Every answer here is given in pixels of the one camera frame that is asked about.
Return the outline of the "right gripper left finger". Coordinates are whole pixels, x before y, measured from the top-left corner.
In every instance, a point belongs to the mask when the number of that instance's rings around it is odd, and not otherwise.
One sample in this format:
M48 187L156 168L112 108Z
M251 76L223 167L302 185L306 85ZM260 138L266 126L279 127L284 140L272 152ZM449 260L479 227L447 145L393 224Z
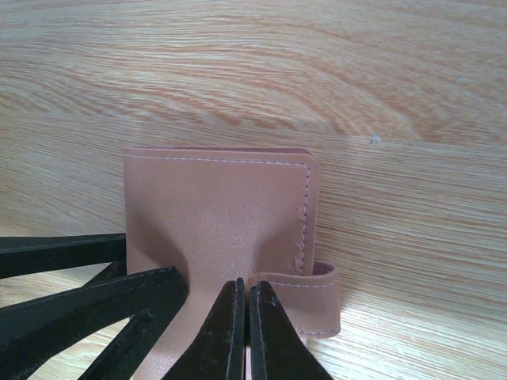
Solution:
M165 379L234 380L245 377L246 289L242 279L223 285L189 348Z

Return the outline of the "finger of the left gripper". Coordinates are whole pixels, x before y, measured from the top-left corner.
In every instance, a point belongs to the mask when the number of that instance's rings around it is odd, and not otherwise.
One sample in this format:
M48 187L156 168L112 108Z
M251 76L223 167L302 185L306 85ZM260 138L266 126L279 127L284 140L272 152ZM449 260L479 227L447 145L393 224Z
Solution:
M119 261L126 257L124 234L65 237L2 237L3 279L38 272Z
M82 374L129 379L187 299L176 268L87 284L1 309L1 377L27 379L51 357L118 321L128 324Z

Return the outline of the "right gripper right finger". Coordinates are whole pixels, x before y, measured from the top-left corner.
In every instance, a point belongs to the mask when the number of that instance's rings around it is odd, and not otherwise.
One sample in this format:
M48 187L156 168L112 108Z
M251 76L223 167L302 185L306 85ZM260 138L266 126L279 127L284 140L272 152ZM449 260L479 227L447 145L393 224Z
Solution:
M270 283L250 288L250 362L253 379L328 379L288 319Z

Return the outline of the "brown leather card holder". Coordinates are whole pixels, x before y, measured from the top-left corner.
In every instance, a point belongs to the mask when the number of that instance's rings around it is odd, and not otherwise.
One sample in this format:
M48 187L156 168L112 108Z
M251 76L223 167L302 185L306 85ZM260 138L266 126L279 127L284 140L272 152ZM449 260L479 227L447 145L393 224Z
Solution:
M238 278L269 282L300 339L339 333L339 271L314 256L318 179L303 148L125 150L127 270L173 266L189 286L135 378L162 378Z

